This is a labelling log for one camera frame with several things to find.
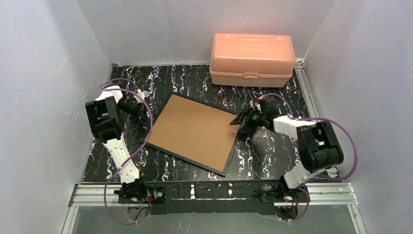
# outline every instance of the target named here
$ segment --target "brown cardboard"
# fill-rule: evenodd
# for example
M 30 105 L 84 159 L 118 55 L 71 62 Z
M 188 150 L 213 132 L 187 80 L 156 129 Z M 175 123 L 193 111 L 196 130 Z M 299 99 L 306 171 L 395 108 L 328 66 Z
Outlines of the brown cardboard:
M 239 128 L 229 125 L 235 117 L 171 95 L 153 126 L 149 143 L 222 172 Z

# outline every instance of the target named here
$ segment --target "white panel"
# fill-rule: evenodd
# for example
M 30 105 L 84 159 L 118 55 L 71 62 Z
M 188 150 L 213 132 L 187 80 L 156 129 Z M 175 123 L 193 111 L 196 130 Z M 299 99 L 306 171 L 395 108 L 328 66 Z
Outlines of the white panel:
M 338 0 L 305 59 L 320 116 L 342 123 L 359 148 L 348 181 L 368 233 L 411 233 L 413 4 Z M 352 166 L 352 147 L 336 131 Z
M 111 65 L 75 0 L 0 1 L 0 233 L 60 233 Z
M 334 0 L 77 0 L 112 63 L 209 63 L 215 33 L 291 35 L 302 58 Z

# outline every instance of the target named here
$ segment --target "orange plastic box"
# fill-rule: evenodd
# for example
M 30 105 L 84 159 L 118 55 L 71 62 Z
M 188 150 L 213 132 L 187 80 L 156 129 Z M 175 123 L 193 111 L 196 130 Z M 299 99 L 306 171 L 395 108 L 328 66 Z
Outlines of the orange plastic box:
M 209 71 L 213 84 L 283 87 L 295 61 L 290 36 L 217 33 Z

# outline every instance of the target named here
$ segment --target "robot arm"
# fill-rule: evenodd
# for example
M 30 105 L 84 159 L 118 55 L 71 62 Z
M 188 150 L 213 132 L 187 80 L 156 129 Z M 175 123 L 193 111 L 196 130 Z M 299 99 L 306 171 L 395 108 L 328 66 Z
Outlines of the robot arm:
M 240 124 L 239 133 L 252 135 L 257 127 L 297 139 L 300 162 L 282 175 L 278 186 L 271 189 L 275 197 L 294 195 L 302 184 L 326 169 L 341 164 L 343 152 L 329 122 L 309 122 L 279 115 L 273 97 L 259 99 L 254 108 L 246 106 L 230 123 Z
M 118 89 L 120 87 L 111 86 L 110 88 Z M 138 91 L 138 94 L 144 98 L 147 93 Z M 124 138 L 125 124 L 119 108 L 136 115 L 141 110 L 138 102 L 127 100 L 122 91 L 105 90 L 94 101 L 86 103 L 86 112 L 92 134 L 108 149 L 118 169 L 130 157 Z M 119 174 L 122 190 L 117 191 L 117 194 L 137 200 L 147 197 L 146 185 L 141 179 L 139 170 L 131 160 L 120 169 Z

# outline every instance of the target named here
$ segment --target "black marbled surface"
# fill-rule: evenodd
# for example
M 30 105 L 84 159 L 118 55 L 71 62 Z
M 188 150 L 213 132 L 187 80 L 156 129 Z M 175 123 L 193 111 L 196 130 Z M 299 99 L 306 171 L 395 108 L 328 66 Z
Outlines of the black marbled surface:
M 146 101 L 154 116 L 165 105 L 170 92 L 177 92 L 240 112 L 245 103 L 252 103 L 261 95 L 277 93 L 291 106 L 295 117 L 308 117 L 304 97 L 296 74 L 282 88 L 245 88 L 218 86 L 211 83 L 208 65 L 116 67 L 112 78 L 129 78 L 150 92 Z M 279 110 L 287 113 L 280 100 Z M 130 154 L 140 147 L 146 129 L 122 114 L 125 124 L 125 141 Z M 298 149 L 293 139 L 259 129 L 251 138 L 240 139 L 225 177 L 203 170 L 180 159 L 145 147 L 133 159 L 146 181 L 208 181 L 240 179 L 278 179 L 298 162 Z M 116 171 L 109 152 L 94 140 L 89 154 L 83 182 L 105 182 Z

